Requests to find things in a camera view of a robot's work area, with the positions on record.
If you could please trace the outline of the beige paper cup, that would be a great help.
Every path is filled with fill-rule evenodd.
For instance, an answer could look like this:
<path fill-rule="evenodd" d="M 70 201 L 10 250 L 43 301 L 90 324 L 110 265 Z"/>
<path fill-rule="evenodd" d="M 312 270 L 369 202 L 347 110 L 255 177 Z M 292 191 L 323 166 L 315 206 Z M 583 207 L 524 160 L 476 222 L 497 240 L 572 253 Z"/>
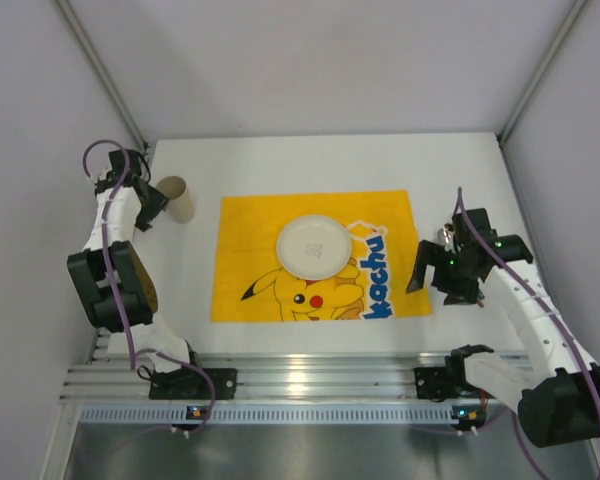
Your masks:
<path fill-rule="evenodd" d="M 177 223 L 186 224 L 193 220 L 193 197 L 182 177 L 164 177 L 157 183 L 156 189 L 168 199 L 167 211 Z"/>

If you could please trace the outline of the yellow pikachu cloth placemat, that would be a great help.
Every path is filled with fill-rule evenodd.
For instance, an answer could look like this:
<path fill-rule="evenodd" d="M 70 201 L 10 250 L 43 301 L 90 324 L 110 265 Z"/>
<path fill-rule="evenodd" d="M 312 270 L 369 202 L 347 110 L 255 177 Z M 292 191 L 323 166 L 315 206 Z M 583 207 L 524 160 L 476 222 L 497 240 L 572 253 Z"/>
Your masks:
<path fill-rule="evenodd" d="M 337 221 L 351 236 L 345 268 L 328 279 L 294 276 L 276 254 L 283 228 L 311 214 Z M 404 190 L 226 197 L 211 319 L 263 323 L 428 316 L 427 291 L 406 291 L 417 247 Z"/>

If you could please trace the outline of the white paper plate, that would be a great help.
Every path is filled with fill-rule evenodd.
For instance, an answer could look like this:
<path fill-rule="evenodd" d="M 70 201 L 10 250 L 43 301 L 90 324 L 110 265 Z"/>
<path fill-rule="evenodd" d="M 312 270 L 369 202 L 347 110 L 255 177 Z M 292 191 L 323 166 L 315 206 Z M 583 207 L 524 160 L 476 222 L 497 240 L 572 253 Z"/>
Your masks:
<path fill-rule="evenodd" d="M 276 240 L 281 266 L 303 280 L 319 281 L 341 272 L 352 253 L 349 231 L 325 215 L 304 215 L 286 224 Z"/>

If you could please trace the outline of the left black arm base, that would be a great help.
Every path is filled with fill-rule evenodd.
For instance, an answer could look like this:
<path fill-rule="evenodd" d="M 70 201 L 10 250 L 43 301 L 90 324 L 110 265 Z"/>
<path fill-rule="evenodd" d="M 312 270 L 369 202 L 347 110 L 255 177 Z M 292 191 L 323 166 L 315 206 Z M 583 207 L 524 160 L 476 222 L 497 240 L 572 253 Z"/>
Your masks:
<path fill-rule="evenodd" d="M 210 379 L 216 400 L 232 400 L 237 389 L 237 370 L 234 368 L 203 368 Z M 140 379 L 150 385 L 149 398 L 152 400 L 211 400 L 209 382 L 200 374 L 187 367 L 169 373 L 156 373 L 146 366 L 137 369 Z"/>

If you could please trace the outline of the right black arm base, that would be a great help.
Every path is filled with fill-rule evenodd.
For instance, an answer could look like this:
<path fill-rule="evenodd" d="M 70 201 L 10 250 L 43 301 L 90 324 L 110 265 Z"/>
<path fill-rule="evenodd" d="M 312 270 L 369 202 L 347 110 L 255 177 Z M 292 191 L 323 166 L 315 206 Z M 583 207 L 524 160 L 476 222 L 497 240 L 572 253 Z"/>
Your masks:
<path fill-rule="evenodd" d="M 416 367 L 413 374 L 419 400 L 440 403 L 450 399 L 488 399 L 484 391 L 464 382 L 446 367 Z"/>

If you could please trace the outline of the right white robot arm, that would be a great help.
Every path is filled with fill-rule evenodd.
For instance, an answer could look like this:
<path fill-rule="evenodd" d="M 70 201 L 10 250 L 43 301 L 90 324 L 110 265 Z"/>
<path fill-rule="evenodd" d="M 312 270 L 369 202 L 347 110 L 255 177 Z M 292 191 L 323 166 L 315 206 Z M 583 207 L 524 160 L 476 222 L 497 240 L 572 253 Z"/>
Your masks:
<path fill-rule="evenodd" d="M 483 208 L 454 214 L 443 233 L 440 243 L 419 242 L 407 293 L 421 290 L 431 269 L 445 305 L 495 301 L 531 368 L 513 367 L 483 344 L 457 347 L 445 358 L 446 386 L 429 397 L 482 390 L 516 414 L 538 448 L 600 438 L 600 365 L 563 323 L 524 240 L 499 235 Z"/>

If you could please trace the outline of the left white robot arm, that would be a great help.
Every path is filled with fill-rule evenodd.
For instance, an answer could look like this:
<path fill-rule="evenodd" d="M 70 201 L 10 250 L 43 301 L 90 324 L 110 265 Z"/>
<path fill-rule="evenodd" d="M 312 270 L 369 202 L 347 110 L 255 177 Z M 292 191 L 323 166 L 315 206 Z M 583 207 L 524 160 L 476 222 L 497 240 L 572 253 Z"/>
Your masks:
<path fill-rule="evenodd" d="M 91 174 L 88 156 L 105 143 L 95 142 L 83 155 L 96 214 L 87 242 L 67 258 L 67 269 L 92 326 L 125 338 L 130 368 L 145 355 L 155 373 L 170 375 L 195 365 L 195 353 L 160 317 L 156 287 L 133 245 L 135 233 L 149 230 L 169 199 L 150 185 L 143 155 L 118 143 L 109 165 Z"/>

